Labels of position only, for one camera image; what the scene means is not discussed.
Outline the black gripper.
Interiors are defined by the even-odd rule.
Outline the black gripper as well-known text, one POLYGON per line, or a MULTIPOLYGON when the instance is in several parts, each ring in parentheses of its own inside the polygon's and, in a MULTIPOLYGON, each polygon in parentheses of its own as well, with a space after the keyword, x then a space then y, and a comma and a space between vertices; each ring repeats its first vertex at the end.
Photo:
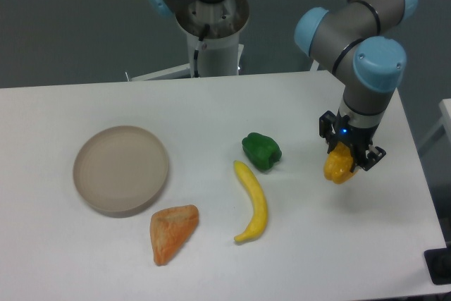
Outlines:
POLYGON ((330 154, 339 142, 350 149, 353 158, 351 173, 359 169, 369 171, 386 155, 384 149, 372 145, 375 132, 375 126, 361 128, 351 125, 350 117, 340 112, 336 116, 331 111, 326 111, 319 118, 319 136, 328 145, 327 153, 330 154))

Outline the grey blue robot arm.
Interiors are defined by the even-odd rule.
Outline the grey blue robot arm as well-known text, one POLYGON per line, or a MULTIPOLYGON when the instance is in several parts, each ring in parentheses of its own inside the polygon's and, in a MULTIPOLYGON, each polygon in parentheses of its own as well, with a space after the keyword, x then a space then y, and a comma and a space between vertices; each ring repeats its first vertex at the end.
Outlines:
MULTIPOLYGON (((163 16, 175 16, 187 38, 194 78, 237 75, 241 31, 249 19, 247 0, 148 0, 163 16)), ((415 12, 418 0, 346 0, 338 11, 307 11, 294 32, 295 44, 345 87, 336 113, 319 119, 319 135, 341 171, 369 170, 385 151, 373 136, 402 81, 407 56, 383 36, 415 12)))

